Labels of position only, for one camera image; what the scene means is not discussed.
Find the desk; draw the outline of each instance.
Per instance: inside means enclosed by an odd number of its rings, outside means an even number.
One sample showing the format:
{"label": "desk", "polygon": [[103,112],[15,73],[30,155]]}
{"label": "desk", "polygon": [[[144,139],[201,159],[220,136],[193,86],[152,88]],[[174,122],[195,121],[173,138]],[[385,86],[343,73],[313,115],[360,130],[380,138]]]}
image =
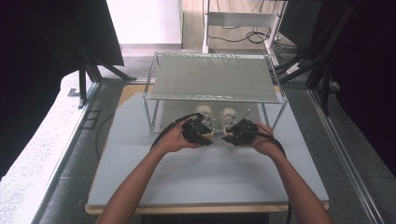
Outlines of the desk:
{"label": "desk", "polygon": [[[149,131],[142,87],[127,86],[121,96],[89,200],[100,214],[122,180],[149,151],[157,134]],[[287,105],[275,136],[290,162],[325,207],[329,197]],[[166,155],[151,178],[137,214],[254,213],[287,211],[288,198],[273,162],[252,148],[214,144]]]}

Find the floor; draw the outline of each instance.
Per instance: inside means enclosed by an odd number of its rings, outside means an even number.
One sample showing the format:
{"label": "floor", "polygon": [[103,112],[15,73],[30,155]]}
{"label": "floor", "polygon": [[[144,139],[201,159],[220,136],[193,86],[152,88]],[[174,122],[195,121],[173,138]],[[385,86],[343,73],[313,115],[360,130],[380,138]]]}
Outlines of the floor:
{"label": "floor", "polygon": [[[193,17],[196,20],[191,23],[200,24],[199,15],[201,13],[199,11],[192,12],[192,10],[188,11],[187,9],[186,11],[195,15]],[[193,25],[186,24],[186,26],[190,26],[190,28],[186,28],[184,34],[187,32],[197,35],[189,32],[189,29],[194,30],[191,28]],[[184,50],[188,51],[199,49],[202,44],[202,41],[199,40],[187,44],[186,39],[184,42],[186,43]],[[244,47],[243,44],[239,45],[240,43],[232,45],[226,42],[222,44],[216,45],[216,42],[211,40],[211,46],[214,49],[229,48],[236,50]],[[175,51],[158,46],[124,49],[125,68],[121,69],[135,77],[146,77],[152,55],[156,50]],[[292,57],[292,54],[286,53],[282,56],[287,60]],[[73,91],[73,89],[78,89],[77,74],[71,74],[64,80],[59,100],[49,112],[49,116],[42,125],[43,127],[40,128],[41,131],[37,132],[37,136],[23,151],[19,161],[0,182],[0,223],[26,223],[24,220],[28,217],[34,217],[33,223],[94,223],[97,219],[97,216],[88,215],[84,211],[84,204],[87,202],[94,173],[106,143],[112,114],[117,108],[122,88],[128,84],[105,68],[100,69],[104,80],[91,88],[91,90],[95,89],[90,98],[92,103],[87,108],[87,113],[77,129],[67,127],[69,126],[67,124],[71,123],[72,120],[78,121],[78,115],[81,112],[76,110],[78,98]],[[365,204],[366,199],[358,196],[349,172],[340,160],[342,155],[335,149],[334,142],[329,137],[323,118],[317,111],[310,92],[304,88],[305,79],[306,75],[297,77],[283,85],[283,88],[330,196],[329,212],[336,223],[374,223],[364,211],[363,204]],[[364,186],[372,196],[383,223],[396,222],[396,214],[393,212],[396,210],[396,204],[394,203],[394,199],[396,199],[395,177],[340,107],[335,99],[335,94],[330,96],[329,109],[330,116],[327,119],[331,121],[338,137],[342,140],[342,147],[346,149],[349,158],[353,161],[354,168],[358,171]],[[57,145],[61,138],[60,135],[67,135],[67,133],[60,134],[62,132],[76,133],[75,139],[66,138],[62,141],[62,143],[69,142],[69,148],[63,148],[61,144]],[[64,154],[64,159],[48,164],[50,158],[55,157],[55,154]],[[46,169],[50,165],[59,165],[57,172],[46,174],[50,172]],[[37,186],[36,181],[38,178],[42,178],[40,176],[43,176],[43,174],[53,176],[53,180],[41,179],[44,184]],[[36,197],[38,197],[40,191],[36,190],[40,188],[48,188],[49,191],[46,195],[44,195],[45,192],[41,192],[42,196],[45,196],[45,200],[38,213],[33,213],[35,210],[30,202],[37,202]],[[269,223],[282,223],[286,220],[285,218],[286,215],[283,213],[270,214]],[[142,217],[136,216],[131,222],[142,223]]]}

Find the person's right hand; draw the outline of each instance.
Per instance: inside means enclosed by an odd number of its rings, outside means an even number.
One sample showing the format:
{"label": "person's right hand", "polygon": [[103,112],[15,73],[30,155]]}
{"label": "person's right hand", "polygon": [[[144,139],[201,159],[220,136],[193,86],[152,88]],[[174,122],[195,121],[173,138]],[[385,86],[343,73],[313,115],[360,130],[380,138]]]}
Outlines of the person's right hand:
{"label": "person's right hand", "polygon": [[[274,136],[273,129],[270,126],[263,123],[257,123],[257,127],[259,128],[260,133],[265,133]],[[256,151],[270,158],[273,158],[275,155],[278,155],[279,153],[282,154],[280,149],[271,140],[265,137],[256,136],[253,142],[250,143],[250,146],[256,149]]]}

